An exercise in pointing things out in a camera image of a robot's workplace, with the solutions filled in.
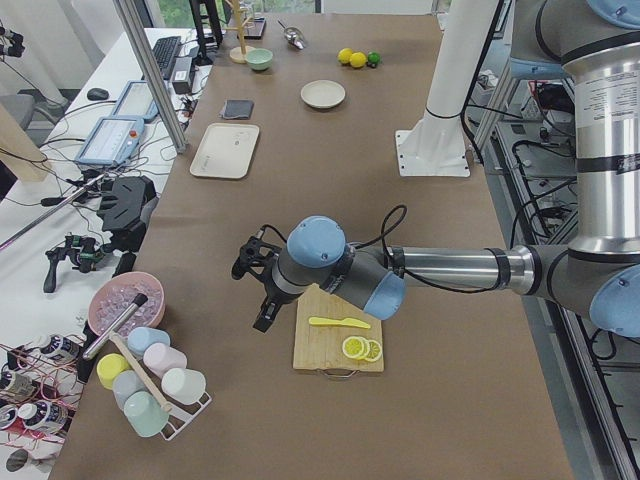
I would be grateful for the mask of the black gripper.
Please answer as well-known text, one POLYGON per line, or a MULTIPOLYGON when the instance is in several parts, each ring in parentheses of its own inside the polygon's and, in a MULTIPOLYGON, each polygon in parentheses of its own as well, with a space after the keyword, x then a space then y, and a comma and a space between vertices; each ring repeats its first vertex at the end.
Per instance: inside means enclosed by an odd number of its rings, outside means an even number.
POLYGON ((281 307, 289 303, 290 295, 288 293, 281 290, 268 292, 253 323, 253 328, 260 332, 267 332, 273 325, 281 307))

